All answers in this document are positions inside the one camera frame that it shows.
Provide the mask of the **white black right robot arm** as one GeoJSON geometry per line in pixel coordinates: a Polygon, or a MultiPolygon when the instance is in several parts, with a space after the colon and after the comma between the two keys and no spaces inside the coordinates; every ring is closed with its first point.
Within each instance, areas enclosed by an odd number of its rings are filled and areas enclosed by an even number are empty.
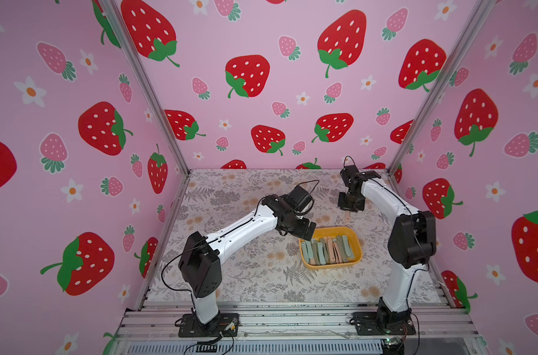
{"type": "Polygon", "coordinates": [[[339,194],[341,210],[359,212],[371,201],[392,224],[387,249],[393,260],[388,287],[378,304],[384,319],[410,314],[408,300],[417,273],[426,272],[436,254],[436,218],[421,211],[397,195],[375,171],[360,172],[354,165],[340,172],[347,192],[339,194]]]}

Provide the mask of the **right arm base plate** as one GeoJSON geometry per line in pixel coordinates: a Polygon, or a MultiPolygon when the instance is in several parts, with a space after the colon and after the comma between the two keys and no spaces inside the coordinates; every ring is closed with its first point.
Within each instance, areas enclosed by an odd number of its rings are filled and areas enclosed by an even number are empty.
{"type": "Polygon", "coordinates": [[[359,336],[412,336],[416,335],[410,312],[355,312],[349,320],[359,336]]]}

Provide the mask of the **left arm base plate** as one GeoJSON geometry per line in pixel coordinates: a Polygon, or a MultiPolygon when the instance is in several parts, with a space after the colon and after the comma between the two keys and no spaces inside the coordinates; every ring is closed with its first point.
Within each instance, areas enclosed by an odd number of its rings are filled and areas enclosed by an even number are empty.
{"type": "Polygon", "coordinates": [[[177,325],[179,338],[218,337],[220,334],[223,337],[236,337],[239,329],[239,314],[221,313],[206,324],[202,324],[194,314],[185,314],[177,325]]]}

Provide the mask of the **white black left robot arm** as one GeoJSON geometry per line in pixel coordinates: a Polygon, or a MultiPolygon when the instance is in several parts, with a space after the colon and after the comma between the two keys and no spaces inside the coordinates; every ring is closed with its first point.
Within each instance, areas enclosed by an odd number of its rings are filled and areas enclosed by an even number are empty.
{"type": "Polygon", "coordinates": [[[310,241],[316,224],[305,216],[312,209],[313,197],[300,186],[286,195],[268,195],[240,220],[201,235],[195,232],[186,241],[178,268],[191,287],[195,320],[205,328],[217,324],[220,310],[216,290],[223,280],[223,264],[239,249],[271,231],[310,241]]]}

